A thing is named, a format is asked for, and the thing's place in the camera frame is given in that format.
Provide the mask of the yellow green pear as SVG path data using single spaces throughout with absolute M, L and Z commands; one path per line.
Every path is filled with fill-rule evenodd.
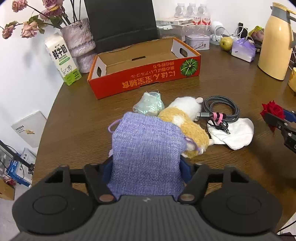
M 232 37 L 222 37 L 219 43 L 220 48 L 223 51 L 230 51 L 233 45 L 233 38 Z

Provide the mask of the small white desk fan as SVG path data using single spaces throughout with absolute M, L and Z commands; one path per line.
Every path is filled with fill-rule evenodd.
M 219 21 L 213 21 L 210 25 L 210 43 L 219 45 L 224 33 L 223 24 Z

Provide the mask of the white floral tin box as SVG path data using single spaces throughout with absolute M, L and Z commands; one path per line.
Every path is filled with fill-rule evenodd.
M 192 34 L 185 36 L 185 42 L 196 51 L 210 49 L 210 37 L 205 34 Z

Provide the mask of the black paper shopping bag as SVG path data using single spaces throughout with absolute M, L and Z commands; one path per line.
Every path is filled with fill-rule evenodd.
M 97 53 L 159 38 L 151 0 L 88 0 L 85 7 Z

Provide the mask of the orange white plush hamster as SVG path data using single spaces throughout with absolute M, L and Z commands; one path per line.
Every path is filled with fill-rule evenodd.
M 167 122 L 177 125 L 183 134 L 189 138 L 188 147 L 182 156 L 192 159 L 203 154 L 214 141 L 206 131 L 197 124 L 198 113 L 201 112 L 202 97 L 177 97 L 167 108 L 163 109 L 158 117 Z

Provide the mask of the right clear water bottle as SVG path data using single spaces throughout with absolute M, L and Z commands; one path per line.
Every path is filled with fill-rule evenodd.
M 194 22 L 196 25 L 211 25 L 211 14 L 206 4 L 200 4 L 195 14 Z

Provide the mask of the red orange cardboard box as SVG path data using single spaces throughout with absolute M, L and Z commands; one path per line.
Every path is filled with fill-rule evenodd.
M 97 99 L 200 74 L 201 54 L 177 38 L 97 54 L 87 81 Z

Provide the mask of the clear plastic food container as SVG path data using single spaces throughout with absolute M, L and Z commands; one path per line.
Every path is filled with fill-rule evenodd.
M 163 25 L 157 26 L 158 34 L 161 39 L 175 37 L 183 42 L 186 40 L 186 35 L 194 33 L 196 26 L 188 24 L 183 26 Z

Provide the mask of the red artificial rose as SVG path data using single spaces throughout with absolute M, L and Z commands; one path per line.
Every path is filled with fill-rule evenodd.
M 263 110 L 261 111 L 262 118 L 265 117 L 267 113 L 273 114 L 274 116 L 277 116 L 278 118 L 284 120 L 285 115 L 283 112 L 283 108 L 275 103 L 275 101 L 269 101 L 267 104 L 262 104 Z

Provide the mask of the dried pink rose bouquet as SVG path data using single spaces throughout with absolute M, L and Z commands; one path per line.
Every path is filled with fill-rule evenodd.
M 12 36 L 17 26 L 21 26 L 21 37 L 32 38 L 38 33 L 43 34 L 45 28 L 51 26 L 55 29 L 62 29 L 61 25 L 69 26 L 81 20 L 81 12 L 76 13 L 75 2 L 70 1 L 72 8 L 73 21 L 70 21 L 69 16 L 66 14 L 66 10 L 61 0 L 44 0 L 42 1 L 44 10 L 40 11 L 28 4 L 26 0 L 12 1 L 11 9 L 14 13 L 18 13 L 26 8 L 33 10 L 36 15 L 32 15 L 29 20 L 25 22 L 12 21 L 1 27 L 1 35 L 3 39 L 8 39 Z

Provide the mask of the white cloth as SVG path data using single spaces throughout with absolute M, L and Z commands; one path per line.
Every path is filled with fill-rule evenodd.
M 254 136 L 254 124 L 248 118 L 239 118 L 228 124 L 230 134 L 207 125 L 208 132 L 215 145 L 227 145 L 232 150 L 239 150 L 249 145 Z

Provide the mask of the purple woven drawstring pouch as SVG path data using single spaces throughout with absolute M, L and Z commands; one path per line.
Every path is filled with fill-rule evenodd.
M 180 159 L 187 144 L 181 129 L 156 116 L 125 113 L 112 134 L 113 164 L 107 186 L 116 198 L 177 198 L 185 186 Z

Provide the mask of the middle clear water bottle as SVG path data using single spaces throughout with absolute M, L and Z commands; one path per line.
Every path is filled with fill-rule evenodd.
M 197 7 L 195 3 L 189 3 L 186 11 L 186 17 L 194 19 L 197 15 Z

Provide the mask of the white green milk carton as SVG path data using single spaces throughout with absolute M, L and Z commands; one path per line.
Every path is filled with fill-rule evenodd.
M 68 86 L 81 78 L 78 67 L 61 35 L 55 33 L 47 37 L 45 46 L 63 81 Z

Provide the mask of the iridescent plastic packet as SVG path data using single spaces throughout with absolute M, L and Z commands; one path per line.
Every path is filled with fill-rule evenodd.
M 134 113 L 141 113 L 148 116 L 158 116 L 165 108 L 161 99 L 161 94 L 158 91 L 145 92 L 140 101 L 136 103 L 132 110 Z

